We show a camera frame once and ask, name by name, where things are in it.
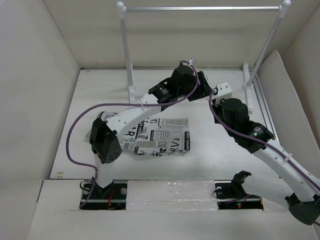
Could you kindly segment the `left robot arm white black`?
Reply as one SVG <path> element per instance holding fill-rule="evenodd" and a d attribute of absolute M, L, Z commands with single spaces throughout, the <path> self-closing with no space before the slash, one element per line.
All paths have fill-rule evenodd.
<path fill-rule="evenodd" d="M 151 87 L 138 103 L 106 120 L 100 117 L 94 120 L 89 137 L 92 152 L 102 165 L 113 163 L 122 153 L 120 140 L 133 127 L 185 99 L 204 98 L 210 91 L 203 74 L 183 61 L 170 77 Z"/>

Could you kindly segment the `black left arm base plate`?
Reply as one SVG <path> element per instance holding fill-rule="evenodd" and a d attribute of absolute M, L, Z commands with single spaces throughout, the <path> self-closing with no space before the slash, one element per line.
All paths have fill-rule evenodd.
<path fill-rule="evenodd" d="M 91 195 L 90 190 L 93 186 L 93 180 L 83 180 L 79 187 L 82 190 L 79 208 L 81 210 L 106 210 L 120 211 L 126 210 L 127 204 L 127 181 L 113 181 L 105 188 L 95 184 Z"/>

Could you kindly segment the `newspaper print trousers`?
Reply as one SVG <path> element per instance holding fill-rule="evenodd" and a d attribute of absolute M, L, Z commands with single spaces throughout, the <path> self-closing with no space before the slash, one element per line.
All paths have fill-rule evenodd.
<path fill-rule="evenodd" d="M 116 116 L 116 112 L 101 111 L 97 118 L 107 120 Z M 89 142 L 91 129 L 86 134 Z M 188 118 L 148 117 L 133 127 L 121 140 L 122 152 L 131 152 L 136 156 L 167 156 L 184 154 L 191 148 Z"/>

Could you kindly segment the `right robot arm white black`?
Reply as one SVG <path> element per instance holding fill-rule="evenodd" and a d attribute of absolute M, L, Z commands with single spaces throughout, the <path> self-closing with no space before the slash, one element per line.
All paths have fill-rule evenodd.
<path fill-rule="evenodd" d="M 320 180 L 300 165 L 264 125 L 250 120 L 248 107 L 237 98 L 217 104 L 209 101 L 214 121 L 250 154 L 267 164 L 287 187 L 259 179 L 248 171 L 235 174 L 230 183 L 234 198 L 257 195 L 288 209 L 305 225 L 320 217 Z"/>

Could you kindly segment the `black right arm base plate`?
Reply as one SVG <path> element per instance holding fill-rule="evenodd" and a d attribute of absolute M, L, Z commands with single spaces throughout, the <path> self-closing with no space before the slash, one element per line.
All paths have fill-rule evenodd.
<path fill-rule="evenodd" d="M 215 180 L 211 194 L 217 200 L 218 210 L 263 210 L 261 197 L 248 194 L 242 187 L 250 172 L 240 171 L 231 180 Z"/>

